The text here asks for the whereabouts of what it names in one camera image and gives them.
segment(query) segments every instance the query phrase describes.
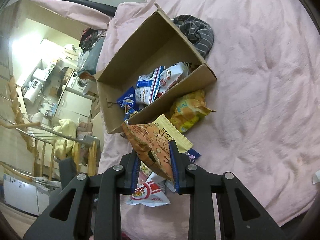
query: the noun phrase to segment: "metal screw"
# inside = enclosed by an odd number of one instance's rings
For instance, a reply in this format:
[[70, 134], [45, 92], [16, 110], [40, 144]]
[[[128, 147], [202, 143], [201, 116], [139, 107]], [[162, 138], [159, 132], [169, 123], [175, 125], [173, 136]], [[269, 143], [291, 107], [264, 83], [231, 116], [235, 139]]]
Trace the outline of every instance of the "metal screw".
[[87, 177], [87, 175], [85, 175], [84, 173], [80, 173], [80, 174], [78, 174], [77, 179], [84, 180], [86, 177]]
[[116, 164], [115, 166], [113, 166], [113, 169], [115, 171], [120, 171], [120, 170], [122, 170], [122, 168], [123, 168], [123, 166], [121, 164]]
[[194, 171], [197, 169], [197, 166], [195, 164], [189, 164], [188, 165], [188, 170]]
[[233, 179], [234, 175], [231, 172], [226, 172], [226, 174], [224, 174], [224, 176], [226, 177], [226, 179]]

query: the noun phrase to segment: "bed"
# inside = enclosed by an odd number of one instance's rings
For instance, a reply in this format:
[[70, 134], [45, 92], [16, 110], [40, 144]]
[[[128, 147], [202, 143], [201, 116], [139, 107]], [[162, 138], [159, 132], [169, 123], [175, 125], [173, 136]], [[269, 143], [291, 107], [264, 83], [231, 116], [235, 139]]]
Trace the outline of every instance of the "bed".
[[[208, 115], [185, 136], [207, 171], [233, 172], [281, 226], [305, 212], [320, 169], [320, 36], [299, 0], [147, 0], [122, 3], [109, 22], [97, 70], [102, 70], [156, 10], [207, 22], [214, 44], [206, 57], [217, 82], [206, 89]], [[131, 152], [104, 130], [99, 171]], [[170, 205], [130, 206], [122, 196], [122, 230], [132, 239], [187, 239], [189, 196]]]

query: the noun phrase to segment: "open box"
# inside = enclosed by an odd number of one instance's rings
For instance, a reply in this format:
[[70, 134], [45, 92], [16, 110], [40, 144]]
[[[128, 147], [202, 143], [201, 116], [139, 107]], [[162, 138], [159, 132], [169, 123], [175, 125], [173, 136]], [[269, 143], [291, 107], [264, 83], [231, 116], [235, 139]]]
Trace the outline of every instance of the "open box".
[[200, 66], [132, 116], [129, 119], [130, 124], [149, 122], [168, 111], [175, 99], [216, 81], [215, 74], [203, 57], [158, 7], [123, 44], [107, 67], [95, 75], [107, 132], [123, 131], [121, 124], [124, 121], [124, 109], [116, 100], [130, 86], [135, 87], [140, 75], [149, 74], [159, 66], [168, 68], [181, 61]]

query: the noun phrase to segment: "gray striped fabric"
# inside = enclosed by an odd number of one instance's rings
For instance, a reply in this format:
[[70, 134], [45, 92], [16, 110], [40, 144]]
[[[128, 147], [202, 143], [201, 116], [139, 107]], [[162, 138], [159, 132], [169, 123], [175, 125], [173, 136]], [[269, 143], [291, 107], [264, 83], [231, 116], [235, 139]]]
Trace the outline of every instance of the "gray striped fabric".
[[213, 45], [213, 30], [210, 25], [187, 14], [179, 15], [172, 21], [195, 46], [201, 56], [207, 56]]

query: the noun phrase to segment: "white water heater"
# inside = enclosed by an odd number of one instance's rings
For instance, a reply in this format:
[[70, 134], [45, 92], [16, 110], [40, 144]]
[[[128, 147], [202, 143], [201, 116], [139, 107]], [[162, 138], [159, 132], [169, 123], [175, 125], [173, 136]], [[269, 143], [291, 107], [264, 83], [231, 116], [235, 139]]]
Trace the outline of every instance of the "white water heater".
[[23, 97], [24, 103], [26, 105], [33, 105], [41, 88], [42, 88], [42, 83], [39, 80], [34, 79], [30, 84], [27, 92], [24, 94], [24, 97]]

